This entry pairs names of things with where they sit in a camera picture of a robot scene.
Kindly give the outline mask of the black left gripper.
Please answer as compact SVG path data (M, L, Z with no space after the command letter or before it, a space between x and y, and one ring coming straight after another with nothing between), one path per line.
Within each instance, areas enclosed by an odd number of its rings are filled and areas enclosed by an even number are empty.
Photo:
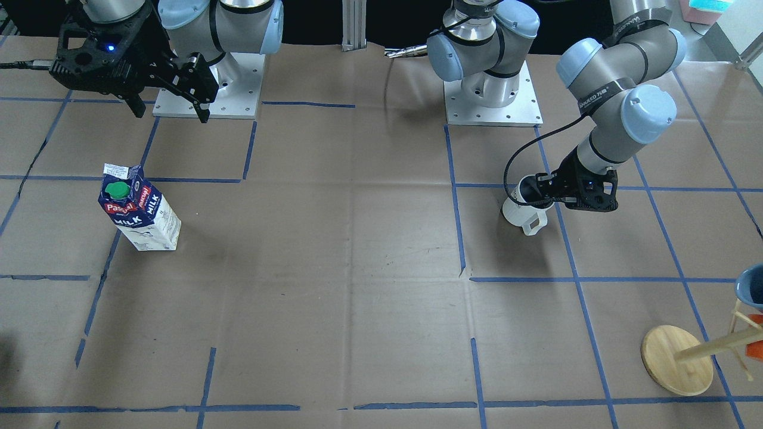
M536 182L542 200L530 203L517 200L518 206L548 209L551 201L558 201L568 209L579 211L612 212L618 209L616 170L608 167L603 174L592 172L581 163L577 150L572 150L552 173L537 173Z

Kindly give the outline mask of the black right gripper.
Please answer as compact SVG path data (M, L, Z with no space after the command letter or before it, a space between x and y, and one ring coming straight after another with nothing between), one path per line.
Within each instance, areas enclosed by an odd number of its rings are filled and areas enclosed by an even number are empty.
M49 73L75 91L111 94L137 119L145 114L141 92L166 89L193 105L202 124L218 82L199 52L178 57L152 3L68 3Z

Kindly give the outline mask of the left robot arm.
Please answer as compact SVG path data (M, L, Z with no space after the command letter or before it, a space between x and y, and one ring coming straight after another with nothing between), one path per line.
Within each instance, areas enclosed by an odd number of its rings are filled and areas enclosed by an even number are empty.
M595 123L551 173L507 190L507 211L535 214L555 203L578 211L618 208L618 167L656 141L675 120L670 94L651 84L684 60L687 42L669 24L662 1L613 1L614 27L603 42L585 38L562 54L556 71L575 97L580 119ZM514 79L539 30L539 16L518 1L455 1L427 38L439 78Z

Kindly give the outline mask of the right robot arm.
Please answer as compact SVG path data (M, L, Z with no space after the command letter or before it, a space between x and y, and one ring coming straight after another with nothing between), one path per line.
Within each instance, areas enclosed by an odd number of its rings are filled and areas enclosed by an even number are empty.
M46 67L68 89L112 95L136 117L255 119L265 57L283 40L281 1L70 1Z

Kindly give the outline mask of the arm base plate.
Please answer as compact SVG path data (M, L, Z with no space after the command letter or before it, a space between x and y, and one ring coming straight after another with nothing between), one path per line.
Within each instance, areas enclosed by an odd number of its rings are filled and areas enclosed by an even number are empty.
M212 66L219 83L217 98L208 106L210 119L255 119L265 71L266 56L229 52ZM162 89L153 108L155 117L198 119L193 105Z
M533 127L543 123L526 63L509 78L483 71L445 82L444 100L450 125Z

